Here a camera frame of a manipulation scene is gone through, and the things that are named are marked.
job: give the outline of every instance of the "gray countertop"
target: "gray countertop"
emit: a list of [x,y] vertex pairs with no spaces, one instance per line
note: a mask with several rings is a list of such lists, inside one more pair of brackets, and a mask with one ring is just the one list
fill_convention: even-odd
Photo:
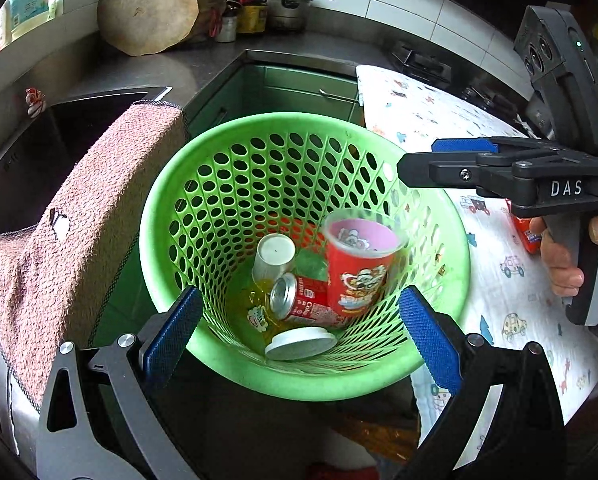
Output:
[[350,77],[355,77],[359,64],[390,68],[387,56],[372,44],[315,32],[268,33],[240,37],[234,43],[187,44],[151,56],[115,53],[98,63],[66,98],[122,88],[169,86],[172,90],[164,100],[186,108],[211,82],[223,82],[246,62],[285,64]]

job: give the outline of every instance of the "tiled wall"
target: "tiled wall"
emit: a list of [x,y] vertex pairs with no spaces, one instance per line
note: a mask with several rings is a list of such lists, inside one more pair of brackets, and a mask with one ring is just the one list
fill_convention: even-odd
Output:
[[512,41],[450,0],[314,0],[313,5],[416,34],[482,67],[526,99],[532,95],[530,76]]
[[0,93],[55,50],[97,30],[98,0],[64,0],[64,13],[0,51]]

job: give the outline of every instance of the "white patterned cloth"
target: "white patterned cloth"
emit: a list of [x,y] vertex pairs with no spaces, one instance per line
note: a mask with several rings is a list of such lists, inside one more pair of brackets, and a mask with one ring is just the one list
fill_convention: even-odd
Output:
[[[509,124],[437,88],[391,70],[358,66],[360,101],[369,130],[406,152],[429,152],[437,139],[522,137]],[[480,333],[494,346],[522,349],[539,342],[557,384],[564,421],[570,420],[598,381],[598,339],[570,323],[538,255],[528,254],[502,199],[475,190],[447,189],[470,246],[470,290],[461,317],[465,333]],[[411,375],[421,413],[421,442],[450,394],[425,366]],[[493,387],[459,465],[476,457],[490,427],[501,387]]]

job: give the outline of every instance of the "basket rim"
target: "basket rim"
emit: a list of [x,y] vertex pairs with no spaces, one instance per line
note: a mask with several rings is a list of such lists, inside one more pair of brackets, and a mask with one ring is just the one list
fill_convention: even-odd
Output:
[[[303,123],[312,121],[313,123],[329,124],[330,126],[336,123],[338,126],[355,130],[355,134],[372,140],[372,142],[386,143],[385,149],[387,150],[397,148],[389,140],[383,139],[383,137],[362,126],[303,112],[272,112],[236,119],[215,126],[185,144],[168,161],[155,180],[144,206],[139,229],[139,256],[142,273],[150,297],[158,312],[166,312],[172,302],[176,300],[176,295],[173,296],[168,293],[170,284],[166,282],[165,275],[158,271],[159,259],[151,237],[156,228],[158,216],[154,212],[158,210],[157,206],[161,197],[167,195],[165,190],[169,186],[170,174],[180,165],[185,164],[186,159],[200,148],[210,136],[221,135],[225,130],[230,130],[235,125],[259,124],[262,121],[268,122],[271,120],[294,121],[295,123],[297,121]],[[435,204],[435,208],[446,209],[444,221],[451,230],[465,232],[460,215],[445,190],[425,189],[422,192],[436,195],[432,202]],[[457,272],[460,276],[449,276],[448,279],[444,280],[444,290],[441,293],[441,298],[452,298],[452,305],[454,305],[451,308],[443,308],[442,311],[449,314],[454,320],[459,321],[470,286],[470,253],[466,238],[462,237],[461,240],[456,240],[452,247],[447,247],[445,257],[452,258],[452,265],[463,271]],[[199,322],[186,345],[186,349],[215,372],[250,390],[284,399],[307,401],[341,400],[363,396],[407,377],[423,364],[423,359],[412,339],[409,339],[399,349],[356,370],[323,375],[288,373],[255,362],[240,353],[236,348],[226,345],[215,335],[204,319]]]

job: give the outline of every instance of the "pink towel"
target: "pink towel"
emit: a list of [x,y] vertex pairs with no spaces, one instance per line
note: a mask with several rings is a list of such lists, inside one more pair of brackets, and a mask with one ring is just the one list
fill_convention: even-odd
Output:
[[[180,108],[132,105],[77,163],[39,224],[0,235],[0,350],[38,409],[58,346],[86,347],[150,187],[185,140]],[[70,222],[63,240],[53,212]]]

